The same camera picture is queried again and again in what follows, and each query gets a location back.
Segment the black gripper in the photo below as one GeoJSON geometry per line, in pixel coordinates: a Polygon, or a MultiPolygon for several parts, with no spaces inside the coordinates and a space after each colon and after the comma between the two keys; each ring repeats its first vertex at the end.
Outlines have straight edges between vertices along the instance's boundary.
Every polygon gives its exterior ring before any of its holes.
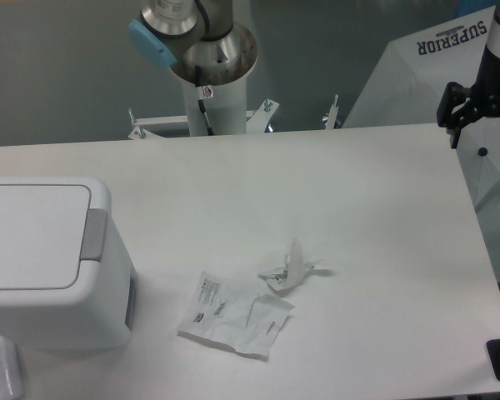
{"type": "Polygon", "coordinates": [[[481,118],[500,118],[500,81],[476,82],[470,88],[457,82],[449,82],[437,107],[436,116],[437,125],[448,128],[451,149],[456,149],[461,132],[467,125],[481,118]],[[455,112],[454,109],[458,106],[462,107],[455,112]]]}

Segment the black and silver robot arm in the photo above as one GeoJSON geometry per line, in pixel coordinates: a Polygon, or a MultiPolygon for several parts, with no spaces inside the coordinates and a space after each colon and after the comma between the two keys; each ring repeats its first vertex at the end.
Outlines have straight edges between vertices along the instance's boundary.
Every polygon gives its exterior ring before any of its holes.
{"type": "Polygon", "coordinates": [[[449,82],[437,108],[437,125],[446,128],[450,147],[458,147],[461,131],[481,118],[500,118],[500,1],[492,24],[475,83],[464,87],[449,82]]]}

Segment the silver robot arm blue cap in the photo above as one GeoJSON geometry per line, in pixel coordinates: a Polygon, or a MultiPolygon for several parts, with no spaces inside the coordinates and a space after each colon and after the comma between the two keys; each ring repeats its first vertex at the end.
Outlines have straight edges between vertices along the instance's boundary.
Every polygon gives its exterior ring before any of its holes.
{"type": "Polygon", "coordinates": [[[233,83],[258,60],[257,41],[235,21],[232,1],[142,1],[128,33],[151,64],[197,87],[233,83]]]}

